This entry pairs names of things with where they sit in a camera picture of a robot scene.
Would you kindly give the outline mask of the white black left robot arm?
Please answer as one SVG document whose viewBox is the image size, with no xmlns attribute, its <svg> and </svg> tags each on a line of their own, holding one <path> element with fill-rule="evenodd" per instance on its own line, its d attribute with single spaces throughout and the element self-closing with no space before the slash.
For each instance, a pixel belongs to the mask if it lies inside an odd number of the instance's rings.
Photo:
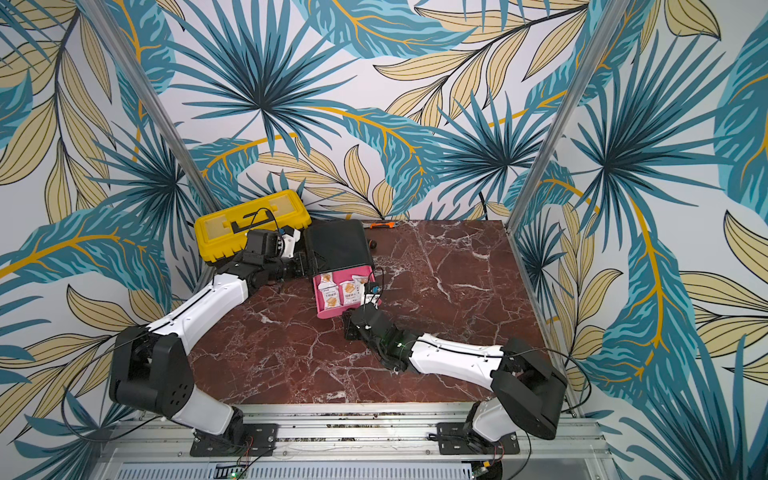
<svg viewBox="0 0 768 480">
<path fill-rule="evenodd" d="M 181 306 L 143 327 L 118 334 L 108 394 L 122 406 L 159 415 L 191 428 L 214 455 L 243 453 L 254 442 L 240 409 L 196 386 L 188 355 L 228 312 L 266 285 L 307 276 L 306 255 L 291 258 L 247 253 L 223 264 L 209 284 Z"/>
</svg>

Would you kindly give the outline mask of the pink top drawer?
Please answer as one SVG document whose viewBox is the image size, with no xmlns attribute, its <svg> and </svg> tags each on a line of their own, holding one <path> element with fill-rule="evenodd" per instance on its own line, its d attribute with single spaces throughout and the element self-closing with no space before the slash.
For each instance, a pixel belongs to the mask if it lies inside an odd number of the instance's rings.
<svg viewBox="0 0 768 480">
<path fill-rule="evenodd" d="M 366 294 L 365 287 L 372 286 L 374 280 L 373 269 L 368 265 L 315 275 L 312 284 L 317 316 L 341 316 L 344 311 L 361 306 L 364 299 L 373 300 L 374 294 Z"/>
</svg>

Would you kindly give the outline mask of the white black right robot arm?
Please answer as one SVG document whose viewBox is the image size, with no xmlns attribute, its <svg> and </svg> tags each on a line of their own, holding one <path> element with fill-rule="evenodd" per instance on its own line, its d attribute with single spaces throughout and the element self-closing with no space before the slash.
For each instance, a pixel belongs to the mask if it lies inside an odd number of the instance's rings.
<svg viewBox="0 0 768 480">
<path fill-rule="evenodd" d="M 493 393 L 475 404 L 462 435 L 485 443 L 522 431 L 556 437 L 567 380 L 541 353 L 512 338 L 503 345 L 471 345 L 401 329 L 378 307 L 366 304 L 343 314 L 345 337 L 359 340 L 388 370 L 412 371 L 465 381 Z"/>
</svg>

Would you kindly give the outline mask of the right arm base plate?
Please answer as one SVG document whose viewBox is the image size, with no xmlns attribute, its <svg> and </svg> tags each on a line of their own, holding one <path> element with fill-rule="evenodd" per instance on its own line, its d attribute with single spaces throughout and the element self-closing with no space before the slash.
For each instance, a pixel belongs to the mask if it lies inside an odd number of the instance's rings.
<svg viewBox="0 0 768 480">
<path fill-rule="evenodd" d="M 496 455 L 518 454 L 520 446 L 512 434 L 502 436 L 497 441 L 490 441 L 470 429 L 468 423 L 441 422 L 436 425 L 436 432 L 427 438 L 438 444 L 441 455 Z"/>
</svg>

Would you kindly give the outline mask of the white cookie packet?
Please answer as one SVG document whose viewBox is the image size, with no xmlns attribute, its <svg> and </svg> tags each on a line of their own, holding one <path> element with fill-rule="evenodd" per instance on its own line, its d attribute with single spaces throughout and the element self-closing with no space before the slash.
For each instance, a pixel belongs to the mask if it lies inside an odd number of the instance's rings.
<svg viewBox="0 0 768 480">
<path fill-rule="evenodd" d="M 374 303 L 378 298 L 378 285 L 375 282 L 370 285 L 371 279 L 362 275 L 353 275 L 352 280 L 355 283 L 360 304 Z"/>
<path fill-rule="evenodd" d="M 318 291 L 323 299 L 323 309 L 333 309 L 341 305 L 339 287 L 333 279 L 332 273 L 322 273 L 318 284 Z"/>
<path fill-rule="evenodd" d="M 362 284 L 355 280 L 344 281 L 340 285 L 341 296 L 344 306 L 359 305 L 362 301 Z"/>
</svg>

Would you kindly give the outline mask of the black drawer cabinet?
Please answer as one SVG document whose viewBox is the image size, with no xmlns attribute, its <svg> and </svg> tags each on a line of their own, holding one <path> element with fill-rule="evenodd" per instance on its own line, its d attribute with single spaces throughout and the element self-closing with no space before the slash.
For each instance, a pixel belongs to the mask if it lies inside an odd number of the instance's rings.
<svg viewBox="0 0 768 480">
<path fill-rule="evenodd" d="M 302 240 L 311 276 L 364 266 L 374 267 L 361 221 L 313 223 L 303 231 Z"/>
</svg>

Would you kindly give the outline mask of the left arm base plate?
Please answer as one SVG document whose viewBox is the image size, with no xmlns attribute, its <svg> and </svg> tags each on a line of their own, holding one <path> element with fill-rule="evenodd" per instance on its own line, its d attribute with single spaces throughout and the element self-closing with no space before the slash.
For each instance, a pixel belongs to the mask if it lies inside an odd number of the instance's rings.
<svg viewBox="0 0 768 480">
<path fill-rule="evenodd" d="M 276 447 L 278 425 L 243 424 L 234 432 L 213 435 L 194 431 L 191 457 L 271 456 Z"/>
</svg>

